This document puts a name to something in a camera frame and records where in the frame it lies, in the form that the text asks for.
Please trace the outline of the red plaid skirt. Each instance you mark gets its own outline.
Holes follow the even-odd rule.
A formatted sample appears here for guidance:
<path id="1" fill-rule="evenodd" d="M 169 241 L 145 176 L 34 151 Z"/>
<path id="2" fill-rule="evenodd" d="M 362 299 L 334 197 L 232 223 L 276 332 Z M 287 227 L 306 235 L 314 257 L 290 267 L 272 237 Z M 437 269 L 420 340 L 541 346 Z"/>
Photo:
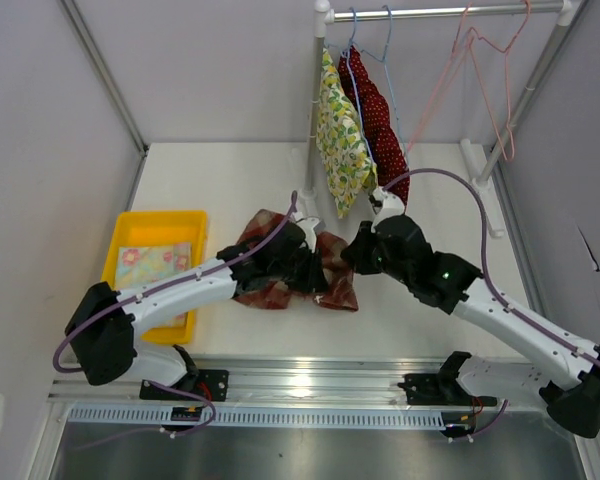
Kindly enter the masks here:
<path id="1" fill-rule="evenodd" d="M 285 310 L 293 297 L 311 299 L 325 309 L 356 312 L 359 309 L 354 291 L 354 273 L 341 258 L 346 241 L 328 231 L 317 237 L 317 246 L 322 255 L 323 272 L 328 283 L 325 293 L 304 295 L 292 292 L 283 282 L 269 283 L 263 290 L 246 293 L 235 301 L 250 308 L 261 310 Z"/>

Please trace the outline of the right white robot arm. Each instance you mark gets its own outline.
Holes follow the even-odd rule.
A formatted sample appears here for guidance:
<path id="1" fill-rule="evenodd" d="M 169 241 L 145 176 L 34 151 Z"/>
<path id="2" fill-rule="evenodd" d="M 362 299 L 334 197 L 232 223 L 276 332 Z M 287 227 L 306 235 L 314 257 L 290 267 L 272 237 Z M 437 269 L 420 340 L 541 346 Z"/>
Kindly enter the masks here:
<path id="1" fill-rule="evenodd" d="M 600 431 L 600 343 L 560 328 L 503 294 L 460 256 L 434 250 L 405 215 L 364 221 L 343 259 L 361 275 L 385 274 L 421 303 L 471 323 L 523 355 L 529 366 L 491 363 L 455 353 L 455 368 L 436 380 L 448 403 L 490 396 L 545 408 L 567 431 L 593 439 Z"/>

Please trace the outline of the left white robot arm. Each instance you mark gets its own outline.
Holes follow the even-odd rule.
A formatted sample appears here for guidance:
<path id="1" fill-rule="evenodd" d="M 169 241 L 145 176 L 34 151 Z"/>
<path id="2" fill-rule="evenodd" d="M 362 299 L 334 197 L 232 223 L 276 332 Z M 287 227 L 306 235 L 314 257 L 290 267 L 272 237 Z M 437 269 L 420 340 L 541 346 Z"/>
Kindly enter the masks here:
<path id="1" fill-rule="evenodd" d="M 229 246 L 195 268 L 139 287 L 91 286 L 65 329 L 79 372 L 95 387 L 137 381 L 143 400 L 207 399 L 191 355 L 180 345 L 150 343 L 144 334 L 180 314 L 275 282 L 302 294 L 324 292 L 320 224 L 315 217 L 280 223 L 263 240 Z"/>

